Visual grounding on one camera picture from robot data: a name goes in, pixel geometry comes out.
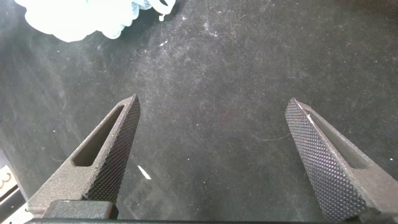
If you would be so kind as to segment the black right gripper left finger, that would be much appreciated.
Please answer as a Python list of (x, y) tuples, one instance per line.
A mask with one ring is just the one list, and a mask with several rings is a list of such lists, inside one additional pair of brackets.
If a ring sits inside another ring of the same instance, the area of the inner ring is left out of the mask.
[(137, 95), (119, 103), (27, 203), (42, 217), (56, 200), (115, 203), (141, 114)]

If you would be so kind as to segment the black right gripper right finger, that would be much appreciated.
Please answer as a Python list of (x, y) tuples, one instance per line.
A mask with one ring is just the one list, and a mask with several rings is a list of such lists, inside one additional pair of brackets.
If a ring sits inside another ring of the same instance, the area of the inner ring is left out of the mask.
[(295, 98), (285, 119), (327, 220), (397, 222), (397, 181), (391, 175)]

